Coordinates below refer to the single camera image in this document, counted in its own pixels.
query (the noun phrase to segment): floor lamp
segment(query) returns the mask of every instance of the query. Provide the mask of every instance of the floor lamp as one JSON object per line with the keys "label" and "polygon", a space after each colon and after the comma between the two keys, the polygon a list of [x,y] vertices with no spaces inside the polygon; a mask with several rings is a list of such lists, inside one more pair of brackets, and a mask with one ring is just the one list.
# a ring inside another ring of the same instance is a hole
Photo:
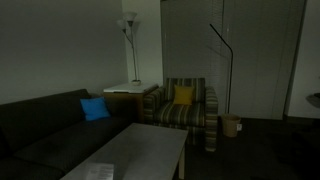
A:
{"label": "floor lamp", "polygon": [[214,32],[219,36],[219,38],[222,40],[222,42],[229,48],[231,52],[231,61],[230,61],[230,71],[229,71],[229,87],[228,87],[228,103],[226,104],[226,111],[229,113],[230,110],[230,97],[231,97],[231,82],[232,82],[232,67],[233,67],[233,51],[232,48],[228,45],[228,43],[223,39],[223,37],[218,33],[216,28],[213,27],[212,24],[210,24],[211,28],[214,30]]}
{"label": "floor lamp", "polygon": [[[131,44],[132,48],[132,55],[133,55],[133,65],[134,65],[134,77],[135,79],[132,80],[132,85],[139,86],[141,84],[141,81],[137,78],[137,65],[136,65],[136,54],[135,54],[135,47],[133,42],[133,32],[132,32],[132,26],[134,22],[134,18],[137,16],[137,13],[135,12],[126,12],[123,13],[123,20],[118,20],[117,24],[122,29],[122,32],[125,34],[127,40]],[[130,38],[127,35],[127,24],[130,28]]]}

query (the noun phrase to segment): armchair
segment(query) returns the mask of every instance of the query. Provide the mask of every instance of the armchair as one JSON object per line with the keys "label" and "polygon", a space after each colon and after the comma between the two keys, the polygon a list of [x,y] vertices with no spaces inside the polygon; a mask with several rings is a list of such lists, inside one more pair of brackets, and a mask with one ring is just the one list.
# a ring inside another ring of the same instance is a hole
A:
{"label": "armchair", "polygon": [[[174,104],[174,86],[194,87],[192,105]],[[188,130],[188,144],[215,151],[218,99],[204,78],[167,78],[165,85],[144,96],[144,121],[156,126]]]}

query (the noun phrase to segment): coffee table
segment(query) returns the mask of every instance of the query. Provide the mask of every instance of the coffee table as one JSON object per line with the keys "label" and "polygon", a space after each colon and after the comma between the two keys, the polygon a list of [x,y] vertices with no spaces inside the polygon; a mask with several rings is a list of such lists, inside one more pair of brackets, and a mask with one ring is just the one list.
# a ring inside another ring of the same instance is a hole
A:
{"label": "coffee table", "polygon": [[184,179],[187,135],[185,130],[132,123],[62,180],[84,179],[90,163],[113,164],[114,180],[171,180],[177,166]]}

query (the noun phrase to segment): blue pillow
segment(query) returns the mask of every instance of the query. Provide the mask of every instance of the blue pillow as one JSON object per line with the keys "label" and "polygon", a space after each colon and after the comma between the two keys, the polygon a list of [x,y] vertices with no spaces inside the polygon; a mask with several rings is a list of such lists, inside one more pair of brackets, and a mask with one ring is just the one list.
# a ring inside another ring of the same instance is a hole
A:
{"label": "blue pillow", "polygon": [[103,97],[80,99],[80,102],[87,121],[110,117]]}

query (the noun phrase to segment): yellow pillow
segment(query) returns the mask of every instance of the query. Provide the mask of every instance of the yellow pillow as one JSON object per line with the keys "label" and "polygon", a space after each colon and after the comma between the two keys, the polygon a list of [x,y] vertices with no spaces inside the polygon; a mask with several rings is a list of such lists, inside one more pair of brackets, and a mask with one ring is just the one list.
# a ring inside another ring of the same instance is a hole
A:
{"label": "yellow pillow", "polygon": [[191,105],[194,87],[174,85],[174,101],[173,104]]}

